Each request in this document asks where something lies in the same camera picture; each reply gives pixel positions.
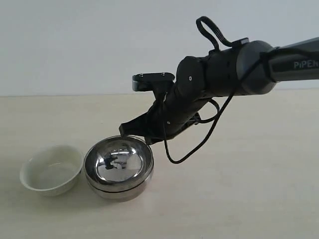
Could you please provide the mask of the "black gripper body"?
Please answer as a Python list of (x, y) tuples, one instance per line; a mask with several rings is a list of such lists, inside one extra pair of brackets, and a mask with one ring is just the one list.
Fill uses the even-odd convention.
[(155, 102), (146, 113), (146, 139), (173, 139), (200, 120), (198, 111), (213, 95), (206, 90), (177, 84), (152, 84)]

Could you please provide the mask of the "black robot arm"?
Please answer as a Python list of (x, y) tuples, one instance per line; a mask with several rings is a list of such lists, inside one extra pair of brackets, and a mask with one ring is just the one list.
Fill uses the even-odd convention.
[(142, 115), (120, 124), (121, 135), (148, 144), (175, 138), (199, 121), (199, 110), (215, 97), (264, 95), (279, 82), (319, 77), (319, 40), (273, 47), (256, 40), (207, 56), (187, 56), (176, 73), (139, 73), (133, 90), (153, 92), (155, 101)]

